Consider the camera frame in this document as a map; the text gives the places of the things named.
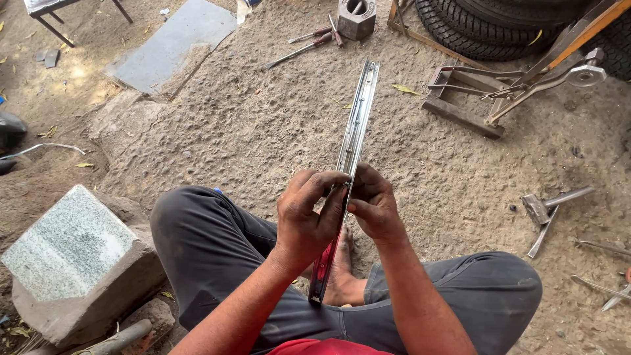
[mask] dark gray pants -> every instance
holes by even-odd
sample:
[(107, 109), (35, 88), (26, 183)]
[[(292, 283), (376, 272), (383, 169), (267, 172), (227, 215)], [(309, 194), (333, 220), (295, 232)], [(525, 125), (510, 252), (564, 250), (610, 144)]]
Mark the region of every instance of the dark gray pants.
[[(165, 193), (151, 214), (151, 232), (190, 330), (262, 263), (276, 242), (276, 224), (251, 215), (202, 186)], [(488, 251), (423, 263), (480, 355), (505, 354), (533, 317), (541, 281), (520, 258)], [(294, 339), (345, 339), (406, 354), (392, 315), (386, 278), (373, 265), (365, 306), (340, 308), (308, 302), (290, 286), (269, 316), (251, 354)]]

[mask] scissors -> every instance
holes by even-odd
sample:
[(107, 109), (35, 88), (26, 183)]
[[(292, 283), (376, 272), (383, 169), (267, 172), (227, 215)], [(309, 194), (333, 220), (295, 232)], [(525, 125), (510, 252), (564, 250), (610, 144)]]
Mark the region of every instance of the scissors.
[[(629, 295), (629, 293), (631, 293), (631, 267), (629, 267), (627, 269), (627, 272), (625, 272), (625, 281), (627, 282), (627, 286), (625, 287), (624, 290), (620, 291), (620, 293)], [(622, 297), (620, 297), (620, 296), (613, 296), (609, 301), (607, 301), (607, 303), (604, 304), (604, 306), (601, 309), (601, 311), (604, 312), (604, 311), (610, 309), (611, 307), (613, 307), (616, 304), (618, 304), (618, 302), (620, 302), (621, 300), (622, 300)]]

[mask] hexagonal metal weight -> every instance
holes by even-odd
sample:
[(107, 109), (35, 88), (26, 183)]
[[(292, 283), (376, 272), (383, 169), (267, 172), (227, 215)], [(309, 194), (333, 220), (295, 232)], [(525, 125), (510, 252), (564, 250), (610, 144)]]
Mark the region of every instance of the hexagonal metal weight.
[(339, 0), (338, 32), (342, 36), (361, 40), (375, 31), (376, 21), (375, 0)]

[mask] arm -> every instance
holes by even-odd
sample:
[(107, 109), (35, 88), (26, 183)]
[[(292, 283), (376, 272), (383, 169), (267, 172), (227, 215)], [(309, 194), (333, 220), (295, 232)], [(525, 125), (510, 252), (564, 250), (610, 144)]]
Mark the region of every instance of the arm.
[(360, 163), (351, 195), (348, 211), (377, 246), (394, 322), (408, 353), (475, 355), (462, 324), (433, 286), (410, 244), (390, 182)]
[(320, 214), (313, 208), (328, 188), (349, 178), (336, 171), (297, 173), (278, 199), (277, 242), (267, 259), (169, 354), (248, 354), (287, 287), (337, 235), (346, 187), (333, 189)]

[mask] bare foot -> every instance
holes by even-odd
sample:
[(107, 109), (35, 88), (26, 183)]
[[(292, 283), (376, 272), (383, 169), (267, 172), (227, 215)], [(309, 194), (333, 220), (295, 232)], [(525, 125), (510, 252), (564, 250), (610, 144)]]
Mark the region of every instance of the bare foot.
[(366, 280), (358, 280), (351, 274), (351, 251), (353, 250), (353, 231), (348, 225), (342, 227), (338, 249), (335, 251), (333, 267), (324, 293), (325, 304), (331, 306), (361, 306)]

